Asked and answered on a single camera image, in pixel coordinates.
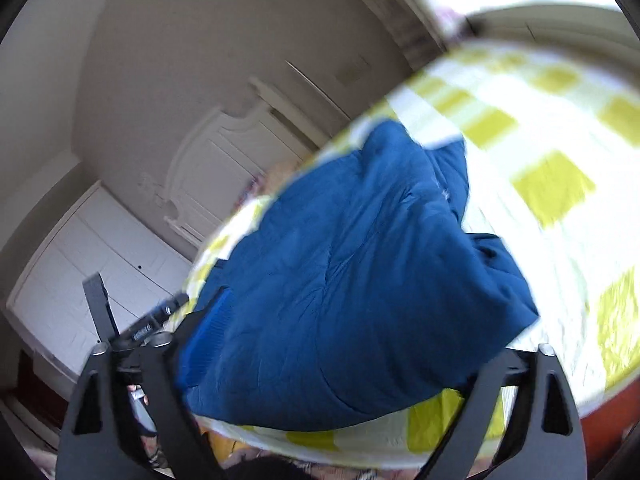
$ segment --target silver screw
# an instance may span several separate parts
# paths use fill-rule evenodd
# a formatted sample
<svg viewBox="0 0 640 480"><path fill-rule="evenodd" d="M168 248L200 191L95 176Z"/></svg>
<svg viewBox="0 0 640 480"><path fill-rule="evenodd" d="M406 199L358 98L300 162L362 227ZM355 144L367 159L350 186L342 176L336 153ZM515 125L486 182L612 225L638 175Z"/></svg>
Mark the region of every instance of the silver screw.
<svg viewBox="0 0 640 480"><path fill-rule="evenodd" d="M98 343L91 349L91 355L102 355L109 349L108 343Z"/></svg>
<svg viewBox="0 0 640 480"><path fill-rule="evenodd" d="M149 338L149 344L158 348L159 346L168 345L174 336L171 332L158 332Z"/></svg>
<svg viewBox="0 0 640 480"><path fill-rule="evenodd" d="M538 350L540 350L540 352L544 355L548 355L549 357L556 355L556 351L549 343L540 343L538 345Z"/></svg>

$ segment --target mattress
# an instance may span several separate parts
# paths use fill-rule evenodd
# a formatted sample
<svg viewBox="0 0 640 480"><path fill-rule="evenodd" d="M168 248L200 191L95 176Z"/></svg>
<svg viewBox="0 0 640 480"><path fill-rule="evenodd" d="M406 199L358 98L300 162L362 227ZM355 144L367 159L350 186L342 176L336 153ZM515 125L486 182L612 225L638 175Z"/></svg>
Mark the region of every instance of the mattress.
<svg viewBox="0 0 640 480"><path fill-rule="evenodd" d="M640 93L622 76L568 53L473 41L441 57L353 121L300 170L362 146L383 118L424 146L462 133L470 195L463 229L502 237L529 282L540 320L510 346L550 344L584 416L640 371ZM168 323L174 330L218 258L259 226L274 199L250 200L201 249ZM514 388L498 398L480 456L504 432ZM224 436L300 460L354 467L424 464L460 397L439 396L351 428L317 433L233 426Z"/></svg>

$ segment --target white dresser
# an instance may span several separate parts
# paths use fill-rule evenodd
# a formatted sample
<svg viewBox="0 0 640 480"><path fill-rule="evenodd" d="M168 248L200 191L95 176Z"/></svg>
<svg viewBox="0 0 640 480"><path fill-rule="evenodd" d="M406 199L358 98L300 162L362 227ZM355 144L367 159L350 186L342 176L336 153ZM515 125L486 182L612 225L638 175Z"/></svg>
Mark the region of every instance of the white dresser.
<svg viewBox="0 0 640 480"><path fill-rule="evenodd" d="M82 280L100 272L123 330L180 290L190 265L96 183L33 255L6 314L28 345L74 380L97 342Z"/></svg>

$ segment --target yellow and white bed sheet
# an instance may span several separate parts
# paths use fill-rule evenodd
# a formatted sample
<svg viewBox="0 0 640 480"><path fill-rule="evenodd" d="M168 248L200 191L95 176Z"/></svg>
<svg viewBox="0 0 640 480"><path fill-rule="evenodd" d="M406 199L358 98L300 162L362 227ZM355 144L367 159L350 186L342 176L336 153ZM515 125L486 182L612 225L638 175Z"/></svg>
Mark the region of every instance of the yellow and white bed sheet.
<svg viewBox="0 0 640 480"><path fill-rule="evenodd" d="M428 146L462 133L470 197L463 228L501 236L529 282L540 321L513 342L556 350L582 415L640 368L640 94L621 78L563 54L475 41L442 57L350 124L302 171L359 148L381 118ZM199 254L186 290L257 228L271 198L249 202ZM171 322L175 328L193 301ZM427 459L458 404L444 391L352 428L297 433L213 430L302 460L403 468ZM481 454L491 454L513 403L502 390Z"/></svg>

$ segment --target blue fabric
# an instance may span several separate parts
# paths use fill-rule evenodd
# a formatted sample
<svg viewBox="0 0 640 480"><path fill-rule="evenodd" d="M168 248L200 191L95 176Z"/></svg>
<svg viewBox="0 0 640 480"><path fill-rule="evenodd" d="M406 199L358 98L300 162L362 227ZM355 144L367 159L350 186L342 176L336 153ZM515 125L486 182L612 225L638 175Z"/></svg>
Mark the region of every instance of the blue fabric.
<svg viewBox="0 0 640 480"><path fill-rule="evenodd" d="M500 239L460 229L467 195L463 142L424 150L393 121L293 182L207 279L197 308L229 292L182 355L189 407L319 431L462 384L537 318Z"/></svg>

